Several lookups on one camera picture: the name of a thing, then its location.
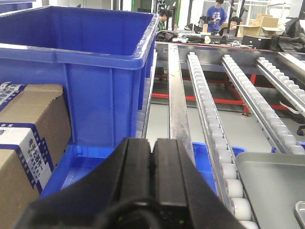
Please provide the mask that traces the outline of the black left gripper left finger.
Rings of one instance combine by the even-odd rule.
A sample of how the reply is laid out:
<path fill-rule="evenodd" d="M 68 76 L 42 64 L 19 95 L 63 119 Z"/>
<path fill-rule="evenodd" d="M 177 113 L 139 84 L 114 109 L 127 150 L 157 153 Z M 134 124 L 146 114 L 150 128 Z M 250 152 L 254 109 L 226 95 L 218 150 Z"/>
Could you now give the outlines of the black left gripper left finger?
<path fill-rule="evenodd" d="M 148 229 L 150 146 L 123 139 L 92 172 L 28 205 L 17 229 Z"/>

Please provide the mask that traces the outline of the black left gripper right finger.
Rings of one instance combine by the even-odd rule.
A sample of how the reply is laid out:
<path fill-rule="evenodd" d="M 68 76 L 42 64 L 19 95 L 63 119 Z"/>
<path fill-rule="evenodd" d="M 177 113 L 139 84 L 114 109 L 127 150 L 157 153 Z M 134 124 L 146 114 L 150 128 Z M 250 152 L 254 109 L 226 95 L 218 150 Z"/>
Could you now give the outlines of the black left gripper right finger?
<path fill-rule="evenodd" d="M 204 180 L 179 140 L 159 138 L 153 150 L 157 201 L 169 229 L 241 229 Z"/>

